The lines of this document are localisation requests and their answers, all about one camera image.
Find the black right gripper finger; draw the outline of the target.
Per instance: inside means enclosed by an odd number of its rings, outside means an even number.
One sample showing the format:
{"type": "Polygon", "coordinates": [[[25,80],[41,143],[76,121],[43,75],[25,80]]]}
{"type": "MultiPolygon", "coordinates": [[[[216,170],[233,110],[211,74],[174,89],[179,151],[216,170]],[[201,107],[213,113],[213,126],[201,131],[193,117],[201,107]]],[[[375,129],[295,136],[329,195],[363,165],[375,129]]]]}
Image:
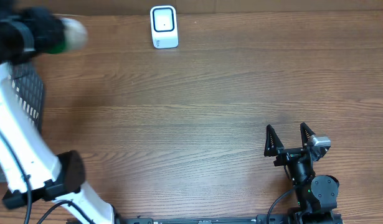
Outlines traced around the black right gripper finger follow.
{"type": "Polygon", "coordinates": [[[269,124],[266,127],[266,141],[264,148],[264,156],[272,157],[277,156],[284,150],[284,145],[277,136],[274,128],[269,124]]]}
{"type": "Polygon", "coordinates": [[[302,146],[307,147],[308,145],[311,145],[311,142],[315,137],[315,133],[309,128],[309,126],[305,122],[300,124],[300,132],[302,146]]]}

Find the green lid clear jar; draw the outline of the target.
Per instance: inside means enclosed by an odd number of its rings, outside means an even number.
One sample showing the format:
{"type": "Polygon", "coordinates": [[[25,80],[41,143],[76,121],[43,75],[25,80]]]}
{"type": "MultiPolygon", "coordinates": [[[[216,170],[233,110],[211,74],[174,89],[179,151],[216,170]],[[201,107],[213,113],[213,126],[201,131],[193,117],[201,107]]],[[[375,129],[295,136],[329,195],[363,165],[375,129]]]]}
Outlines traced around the green lid clear jar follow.
{"type": "Polygon", "coordinates": [[[63,17],[60,20],[64,25],[64,41],[50,49],[47,53],[61,54],[82,49],[88,40],[88,33],[85,26],[75,19],[63,17]]]}

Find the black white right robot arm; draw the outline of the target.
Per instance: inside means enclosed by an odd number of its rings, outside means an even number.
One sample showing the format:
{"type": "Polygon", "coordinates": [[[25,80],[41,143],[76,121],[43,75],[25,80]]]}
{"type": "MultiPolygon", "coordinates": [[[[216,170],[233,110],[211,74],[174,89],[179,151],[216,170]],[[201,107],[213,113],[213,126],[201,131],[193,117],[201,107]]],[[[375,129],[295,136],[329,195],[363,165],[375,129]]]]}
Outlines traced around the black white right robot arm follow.
{"type": "Polygon", "coordinates": [[[271,125],[266,127],[264,148],[265,157],[274,157],[274,166],[283,167],[292,188],[280,195],[270,206],[266,215],[260,218],[270,223],[342,223],[337,208],[339,180],[331,175],[316,175],[313,163],[325,156],[331,147],[327,136],[319,136],[306,123],[300,124],[301,147],[287,149],[271,125]],[[290,208],[286,214],[272,214],[276,204],[295,193],[297,207],[290,208]]]}

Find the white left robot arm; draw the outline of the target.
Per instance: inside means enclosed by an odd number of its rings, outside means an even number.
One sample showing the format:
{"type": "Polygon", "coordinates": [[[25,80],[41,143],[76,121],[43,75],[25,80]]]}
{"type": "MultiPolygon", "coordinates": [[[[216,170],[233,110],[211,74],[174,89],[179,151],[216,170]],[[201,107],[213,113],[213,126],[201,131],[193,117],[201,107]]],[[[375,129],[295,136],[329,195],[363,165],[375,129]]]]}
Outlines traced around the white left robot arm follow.
{"type": "Polygon", "coordinates": [[[81,223],[120,223],[115,208],[86,180],[77,151],[54,154],[37,127],[44,92],[37,77],[15,76],[14,67],[40,54],[81,49],[87,30],[43,7],[17,10],[0,1],[0,166],[9,209],[31,209],[38,200],[64,207],[81,223]]]}

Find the white barcode scanner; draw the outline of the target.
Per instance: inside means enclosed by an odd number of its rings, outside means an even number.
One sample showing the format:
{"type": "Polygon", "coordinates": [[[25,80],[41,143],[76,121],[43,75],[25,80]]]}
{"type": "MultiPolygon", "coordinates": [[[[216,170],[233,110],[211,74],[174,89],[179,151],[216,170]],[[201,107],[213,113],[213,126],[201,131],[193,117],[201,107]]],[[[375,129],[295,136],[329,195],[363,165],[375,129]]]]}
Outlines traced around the white barcode scanner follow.
{"type": "Polygon", "coordinates": [[[176,9],[170,5],[150,10],[151,36],[156,49],[172,49],[179,45],[176,9]]]}

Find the black plastic mesh basket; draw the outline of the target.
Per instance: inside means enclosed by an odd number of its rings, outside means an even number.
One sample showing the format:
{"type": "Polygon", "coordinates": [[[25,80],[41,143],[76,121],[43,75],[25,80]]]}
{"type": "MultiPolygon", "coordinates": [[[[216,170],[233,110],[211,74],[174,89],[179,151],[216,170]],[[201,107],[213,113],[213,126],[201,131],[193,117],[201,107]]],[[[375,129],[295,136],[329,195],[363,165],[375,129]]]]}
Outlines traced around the black plastic mesh basket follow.
{"type": "Polygon", "coordinates": [[[8,182],[43,171],[37,152],[45,148],[42,126],[45,88],[31,63],[0,64],[0,163],[8,182]]]}

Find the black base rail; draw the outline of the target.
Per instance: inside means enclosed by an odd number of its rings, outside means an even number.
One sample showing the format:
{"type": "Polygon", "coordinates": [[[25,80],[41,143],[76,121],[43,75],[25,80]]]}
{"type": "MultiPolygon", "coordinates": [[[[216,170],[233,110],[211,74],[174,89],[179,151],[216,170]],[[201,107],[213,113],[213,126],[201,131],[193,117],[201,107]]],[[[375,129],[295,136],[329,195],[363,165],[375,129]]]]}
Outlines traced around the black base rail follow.
{"type": "MultiPolygon", "coordinates": [[[[257,215],[256,217],[242,217],[242,218],[200,218],[200,219],[165,219],[153,220],[152,218],[123,218],[120,223],[125,224],[266,224],[266,215],[257,215]]],[[[324,215],[315,215],[303,218],[303,223],[333,223],[343,224],[341,215],[333,215],[333,217],[326,217],[324,215]]]]}

